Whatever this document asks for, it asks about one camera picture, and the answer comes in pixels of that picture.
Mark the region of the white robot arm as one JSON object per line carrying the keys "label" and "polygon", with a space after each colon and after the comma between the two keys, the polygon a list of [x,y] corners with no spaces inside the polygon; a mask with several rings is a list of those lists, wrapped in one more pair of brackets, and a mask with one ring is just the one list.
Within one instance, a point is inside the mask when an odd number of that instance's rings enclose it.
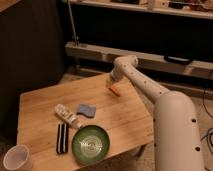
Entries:
{"label": "white robot arm", "polygon": [[106,85],[127,77],[154,104],[155,171],[205,171],[195,104],[138,71],[137,65],[135,55],[117,57]]}

